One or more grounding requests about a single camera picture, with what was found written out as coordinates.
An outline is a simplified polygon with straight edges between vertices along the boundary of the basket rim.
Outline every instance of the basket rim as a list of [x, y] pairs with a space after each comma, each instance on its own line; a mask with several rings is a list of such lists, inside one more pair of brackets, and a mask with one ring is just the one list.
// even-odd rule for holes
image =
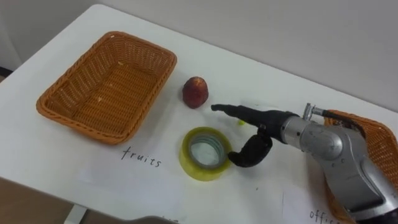
[[[74, 73], [77, 69], [80, 68], [80, 66], [89, 60], [89, 58], [96, 53], [96, 49], [98, 49], [101, 45], [103, 45], [107, 40], [112, 38], [113, 35], [120, 35], [123, 37], [127, 37], [130, 39], [135, 39], [143, 44], [150, 45], [153, 48], [157, 48], [158, 50], [161, 50], [163, 53], [168, 54], [170, 58], [170, 64], [169, 67], [164, 71], [162, 74], [163, 76], [166, 76], [166, 79], [164, 82], [162, 81], [162, 78], [159, 78], [156, 81], [155, 86], [163, 86], [165, 82], [167, 81], [168, 77], [171, 75], [172, 70], [174, 69], [176, 63], [177, 63], [177, 56], [171, 52], [168, 49], [165, 49], [159, 45], [153, 44], [152, 42], [149, 42], [147, 40], [141, 39], [139, 37], [136, 37], [134, 35], [121, 32], [121, 31], [109, 31], [105, 33], [102, 37], [100, 37], [83, 55], [81, 55], [78, 60], [70, 67], [67, 69], [66, 72], [64, 72], [58, 80], [53, 83], [50, 87], [48, 87], [42, 95], [39, 97], [39, 99], [36, 102], [36, 110], [44, 117], [51, 119], [55, 122], [58, 122], [62, 125], [68, 126], [70, 128], [76, 129], [77, 131], [83, 131], [85, 135], [90, 136], [94, 138], [92, 134], [88, 134], [87, 131], [95, 134], [99, 134], [105, 138], [107, 138], [106, 142], [108, 140], [114, 140], [113, 143], [117, 144], [123, 141], [123, 139], [128, 139], [132, 131], [134, 130], [134, 127], [137, 125], [141, 125], [143, 122], [144, 118], [141, 118], [140, 116], [136, 116], [137, 114], [140, 114], [143, 112], [145, 105], [152, 104], [153, 101], [156, 99], [157, 95], [159, 94], [149, 94], [145, 100], [140, 104], [140, 106], [137, 108], [137, 110], [134, 113], [134, 116], [132, 119], [127, 123], [126, 128], [121, 134], [115, 134], [115, 133], [108, 133], [108, 132], [103, 132], [103, 131], [98, 131], [95, 128], [92, 128], [90, 126], [87, 126], [85, 123], [75, 121], [74, 119], [67, 118], [66, 116], [60, 115], [59, 113], [54, 112], [53, 110], [49, 109], [46, 106], [46, 102], [54, 94], [55, 91], [59, 89], [60, 86], [62, 86]], [[58, 119], [61, 119], [63, 122], [54, 120], [54, 116], [56, 116]]]

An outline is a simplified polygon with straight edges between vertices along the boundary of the white wall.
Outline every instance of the white wall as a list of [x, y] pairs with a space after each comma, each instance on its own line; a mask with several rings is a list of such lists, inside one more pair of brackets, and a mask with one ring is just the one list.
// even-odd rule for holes
[[0, 67], [15, 70], [22, 64], [7, 33], [7, 27], [0, 14]]
[[97, 2], [398, 111], [396, 0], [0, 0], [0, 15], [25, 61]]

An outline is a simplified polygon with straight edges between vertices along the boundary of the yellow tape roll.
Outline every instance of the yellow tape roll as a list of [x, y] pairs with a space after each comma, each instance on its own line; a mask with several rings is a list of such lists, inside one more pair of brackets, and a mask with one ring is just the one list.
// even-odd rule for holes
[[[215, 166], [201, 166], [198, 160], [193, 158], [191, 146], [195, 144], [195, 142], [210, 142], [211, 145], [214, 145], [218, 149], [217, 153], [221, 160], [219, 164]], [[190, 177], [200, 181], [210, 181], [217, 179], [221, 173], [231, 165], [227, 157], [227, 154], [231, 150], [231, 144], [224, 134], [213, 128], [199, 127], [189, 131], [184, 137], [178, 157], [182, 169]]]

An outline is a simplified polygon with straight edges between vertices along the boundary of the empty basket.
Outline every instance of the empty basket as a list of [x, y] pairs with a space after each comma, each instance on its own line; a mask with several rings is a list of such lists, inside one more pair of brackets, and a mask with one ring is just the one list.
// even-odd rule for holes
[[108, 32], [43, 93], [37, 111], [99, 141], [127, 141], [176, 63], [169, 50]]

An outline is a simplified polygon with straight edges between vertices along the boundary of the yellow object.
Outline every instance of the yellow object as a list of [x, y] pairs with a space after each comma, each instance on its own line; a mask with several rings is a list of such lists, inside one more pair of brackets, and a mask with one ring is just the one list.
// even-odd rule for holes
[[242, 126], [242, 125], [244, 125], [244, 124], [246, 124], [246, 122], [244, 122], [244, 121], [242, 121], [242, 120], [238, 120], [238, 125]]
[[[222, 163], [218, 164], [217, 167], [207, 169], [206, 167], [199, 166], [197, 162], [192, 159], [190, 146], [192, 141], [194, 141], [197, 136], [201, 135], [212, 136], [213, 138], [216, 138], [219, 143], [221, 143], [226, 159], [222, 161]], [[224, 134], [213, 128], [199, 127], [189, 131], [184, 137], [178, 158], [180, 160], [182, 169], [190, 177], [200, 181], [210, 181], [219, 178], [221, 173], [231, 165], [231, 162], [227, 157], [227, 154], [230, 151], [232, 151], [231, 144]]]

